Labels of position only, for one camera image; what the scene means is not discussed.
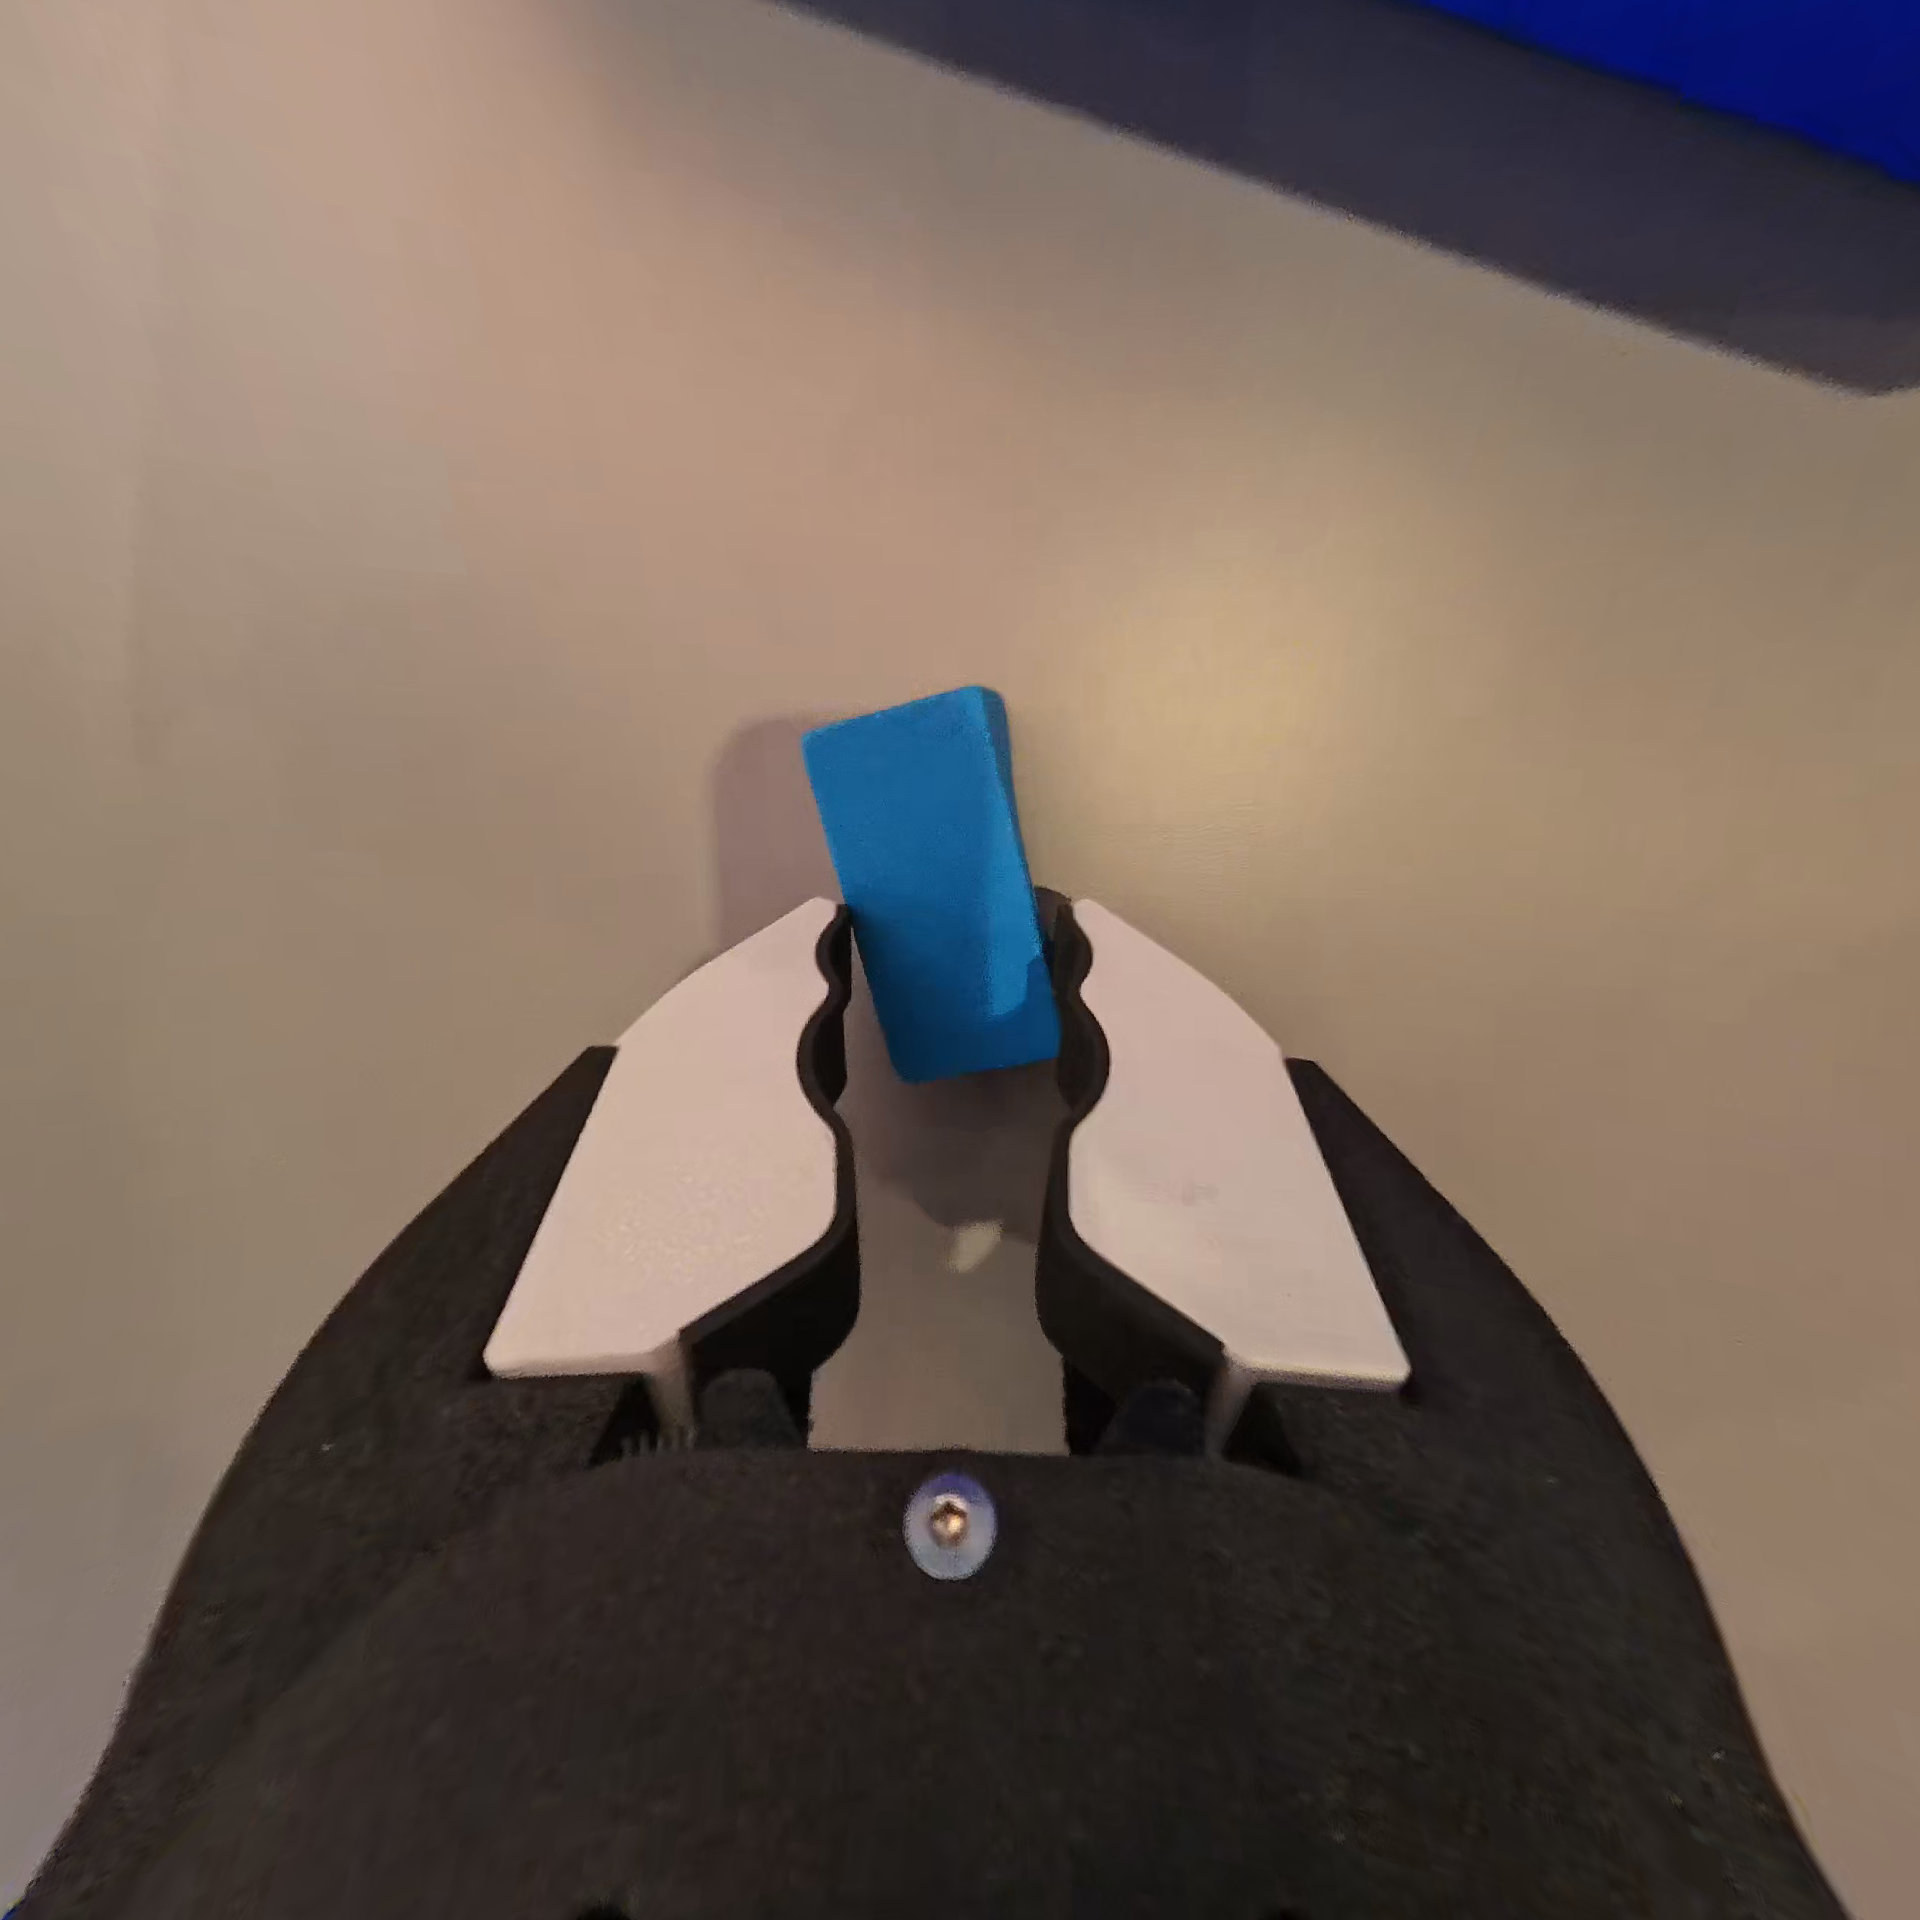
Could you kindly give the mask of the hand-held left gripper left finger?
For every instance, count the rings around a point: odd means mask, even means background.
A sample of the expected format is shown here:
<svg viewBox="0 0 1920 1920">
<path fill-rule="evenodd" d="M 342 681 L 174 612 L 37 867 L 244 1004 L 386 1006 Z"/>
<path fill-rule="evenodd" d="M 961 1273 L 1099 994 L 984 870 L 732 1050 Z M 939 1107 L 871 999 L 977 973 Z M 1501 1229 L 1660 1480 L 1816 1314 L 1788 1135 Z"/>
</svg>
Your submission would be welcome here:
<svg viewBox="0 0 1920 1920">
<path fill-rule="evenodd" d="M 648 1006 L 484 1349 L 498 1381 L 810 1381 L 858 1317 L 853 919 L 810 898 Z"/>
</svg>

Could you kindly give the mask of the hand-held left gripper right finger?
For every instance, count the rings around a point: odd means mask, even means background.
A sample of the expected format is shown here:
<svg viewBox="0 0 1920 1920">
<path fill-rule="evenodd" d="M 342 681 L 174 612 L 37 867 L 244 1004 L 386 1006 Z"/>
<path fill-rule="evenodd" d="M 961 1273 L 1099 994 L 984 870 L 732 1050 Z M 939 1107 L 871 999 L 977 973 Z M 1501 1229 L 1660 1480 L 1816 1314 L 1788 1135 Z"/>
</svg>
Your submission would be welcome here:
<svg viewBox="0 0 1920 1920">
<path fill-rule="evenodd" d="M 1110 908 L 1055 921 L 1064 1114 L 1036 1312 L 1099 1390 L 1412 1376 L 1282 1045 Z"/>
</svg>

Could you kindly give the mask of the blue arch block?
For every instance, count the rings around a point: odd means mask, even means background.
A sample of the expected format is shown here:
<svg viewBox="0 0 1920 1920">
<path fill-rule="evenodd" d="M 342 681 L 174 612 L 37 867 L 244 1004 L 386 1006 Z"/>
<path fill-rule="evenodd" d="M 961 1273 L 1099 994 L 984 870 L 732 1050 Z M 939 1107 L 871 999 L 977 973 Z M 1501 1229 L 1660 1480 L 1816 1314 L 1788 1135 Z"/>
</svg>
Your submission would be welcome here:
<svg viewBox="0 0 1920 1920">
<path fill-rule="evenodd" d="M 803 735 L 887 1059 L 924 1086 L 1055 1061 L 1061 1021 L 999 692 Z"/>
</svg>

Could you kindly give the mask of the blue plastic bin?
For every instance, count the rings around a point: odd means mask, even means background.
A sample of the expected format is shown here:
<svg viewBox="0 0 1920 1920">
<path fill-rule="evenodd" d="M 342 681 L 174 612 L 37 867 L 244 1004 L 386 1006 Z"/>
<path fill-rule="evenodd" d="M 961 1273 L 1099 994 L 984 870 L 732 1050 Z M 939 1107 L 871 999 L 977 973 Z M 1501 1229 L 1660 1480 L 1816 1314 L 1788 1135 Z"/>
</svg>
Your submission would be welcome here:
<svg viewBox="0 0 1920 1920">
<path fill-rule="evenodd" d="M 1918 180 L 1914 2 L 1438 2 L 1436 11 Z"/>
</svg>

